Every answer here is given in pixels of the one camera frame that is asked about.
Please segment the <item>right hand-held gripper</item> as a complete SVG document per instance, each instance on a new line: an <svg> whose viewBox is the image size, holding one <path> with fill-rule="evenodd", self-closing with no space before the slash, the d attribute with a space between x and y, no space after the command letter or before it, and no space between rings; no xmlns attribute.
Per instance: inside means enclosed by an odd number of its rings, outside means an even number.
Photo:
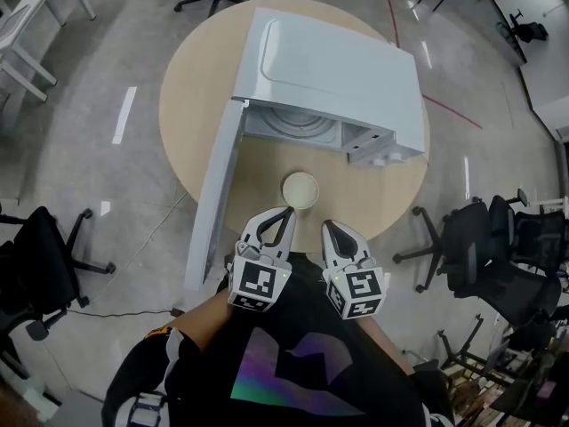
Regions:
<svg viewBox="0 0 569 427"><path fill-rule="evenodd" d="M326 220L322 226L325 295L341 319L375 315L385 297L385 274L370 257L367 240L348 225ZM337 257L350 259L343 268Z"/></svg>

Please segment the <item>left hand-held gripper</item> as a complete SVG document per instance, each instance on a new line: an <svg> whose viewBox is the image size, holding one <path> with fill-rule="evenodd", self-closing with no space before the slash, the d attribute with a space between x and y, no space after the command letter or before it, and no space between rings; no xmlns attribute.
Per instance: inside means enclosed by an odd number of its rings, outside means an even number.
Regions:
<svg viewBox="0 0 569 427"><path fill-rule="evenodd" d="M227 265L228 304L265 312L276 303L292 275L292 265L287 260L296 219L292 207L280 206L253 216L246 223L234 258ZM279 227L275 239L271 243L263 241L262 234L276 223ZM263 254L255 246L273 246L275 256Z"/></svg>

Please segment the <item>cream round bowl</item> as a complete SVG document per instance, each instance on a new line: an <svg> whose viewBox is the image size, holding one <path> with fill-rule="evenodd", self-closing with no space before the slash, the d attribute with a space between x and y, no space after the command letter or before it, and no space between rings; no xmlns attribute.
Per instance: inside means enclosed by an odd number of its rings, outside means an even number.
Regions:
<svg viewBox="0 0 569 427"><path fill-rule="evenodd" d="M316 179L309 173L291 173L283 181L282 196L290 207L307 210L317 202L319 186Z"/></svg>

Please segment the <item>white microwave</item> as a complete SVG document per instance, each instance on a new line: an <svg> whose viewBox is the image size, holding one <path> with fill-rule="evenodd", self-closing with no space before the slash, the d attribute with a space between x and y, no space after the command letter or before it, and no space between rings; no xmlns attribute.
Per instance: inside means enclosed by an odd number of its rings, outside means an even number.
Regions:
<svg viewBox="0 0 569 427"><path fill-rule="evenodd" d="M254 12L224 106L189 244L191 289L211 268L230 199L255 215L274 206L286 174L307 171L319 197L300 208L296 249L309 250L326 219L372 239L399 217L380 208L396 199L388 182L428 147L411 54L292 13Z"/></svg>

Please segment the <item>person's left forearm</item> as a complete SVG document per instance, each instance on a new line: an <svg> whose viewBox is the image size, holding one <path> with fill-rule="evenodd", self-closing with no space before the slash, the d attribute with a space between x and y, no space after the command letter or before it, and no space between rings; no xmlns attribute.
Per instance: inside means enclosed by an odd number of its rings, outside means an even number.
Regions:
<svg viewBox="0 0 569 427"><path fill-rule="evenodd" d="M179 330L200 351L204 351L232 314L233 306L228 303L228 289L225 288L193 310L175 318L167 326Z"/></svg>

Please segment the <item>person's right forearm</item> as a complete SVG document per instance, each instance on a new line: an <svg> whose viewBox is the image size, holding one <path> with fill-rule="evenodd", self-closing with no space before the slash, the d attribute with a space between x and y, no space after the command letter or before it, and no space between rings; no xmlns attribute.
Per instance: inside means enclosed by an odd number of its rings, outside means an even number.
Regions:
<svg viewBox="0 0 569 427"><path fill-rule="evenodd" d="M372 317L357 318L356 323L404 371L406 375L413 375L415 373L413 367L406 360L403 353L388 338Z"/></svg>

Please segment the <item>person's black printed shirt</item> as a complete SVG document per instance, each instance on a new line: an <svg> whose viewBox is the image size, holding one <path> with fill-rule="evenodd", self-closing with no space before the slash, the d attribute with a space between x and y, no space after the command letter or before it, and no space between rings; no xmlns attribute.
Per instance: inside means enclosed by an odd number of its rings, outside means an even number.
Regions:
<svg viewBox="0 0 569 427"><path fill-rule="evenodd" d="M233 306L204 351L168 324L149 332L108 387L103 427L454 427L442 374L406 375L338 316L316 264L289 260L276 305Z"/></svg>

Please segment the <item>round wooden table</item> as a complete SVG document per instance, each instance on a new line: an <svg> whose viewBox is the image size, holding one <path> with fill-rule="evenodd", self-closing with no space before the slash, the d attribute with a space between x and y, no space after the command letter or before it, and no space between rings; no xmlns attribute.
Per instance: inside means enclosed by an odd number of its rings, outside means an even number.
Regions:
<svg viewBox="0 0 569 427"><path fill-rule="evenodd" d="M251 0L230 6L197 26L173 55L159 101L166 155L193 198L200 196L257 7L297 13L376 36L376 31L356 16L312 0ZM281 183L288 173L304 171L317 180L319 198L312 208L298 215L294 251L318 252L321 226L327 219L345 223L373 239L412 205L428 161L427 156L420 156L402 165L353 167L336 152L247 137L239 147L224 222L240 232L255 214L283 204Z"/></svg>

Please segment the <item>flat grey tray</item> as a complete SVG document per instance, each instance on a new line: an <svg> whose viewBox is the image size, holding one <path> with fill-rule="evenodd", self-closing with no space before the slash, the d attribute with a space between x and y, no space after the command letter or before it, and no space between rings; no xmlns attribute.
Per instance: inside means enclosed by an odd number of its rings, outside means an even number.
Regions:
<svg viewBox="0 0 569 427"><path fill-rule="evenodd" d="M32 13L30 4L14 12L0 28L0 51L11 45L23 30Z"/></svg>

